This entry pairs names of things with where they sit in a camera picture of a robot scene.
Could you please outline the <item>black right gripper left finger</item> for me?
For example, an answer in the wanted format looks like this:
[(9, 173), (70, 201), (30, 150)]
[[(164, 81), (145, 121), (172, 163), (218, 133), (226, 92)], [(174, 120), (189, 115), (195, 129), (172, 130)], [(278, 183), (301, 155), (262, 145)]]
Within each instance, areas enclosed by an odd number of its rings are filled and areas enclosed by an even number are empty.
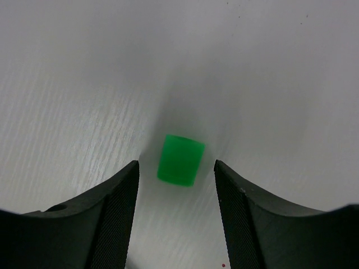
[(46, 211), (1, 211), (1, 268), (124, 268), (139, 162)]

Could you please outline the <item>green pen cap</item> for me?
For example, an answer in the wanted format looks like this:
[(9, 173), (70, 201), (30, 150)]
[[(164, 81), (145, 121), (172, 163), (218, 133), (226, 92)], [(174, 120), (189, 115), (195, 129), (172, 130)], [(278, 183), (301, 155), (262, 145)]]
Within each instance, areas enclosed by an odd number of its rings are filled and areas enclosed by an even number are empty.
[(165, 137), (157, 170), (158, 179), (183, 187), (194, 185), (205, 144), (186, 137)]

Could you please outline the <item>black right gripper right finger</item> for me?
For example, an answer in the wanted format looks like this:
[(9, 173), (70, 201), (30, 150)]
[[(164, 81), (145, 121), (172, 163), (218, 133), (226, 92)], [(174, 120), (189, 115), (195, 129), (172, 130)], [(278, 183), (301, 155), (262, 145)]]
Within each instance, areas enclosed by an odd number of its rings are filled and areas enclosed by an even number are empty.
[(251, 183), (224, 162), (214, 165), (232, 268), (357, 268), (358, 206), (319, 211)]

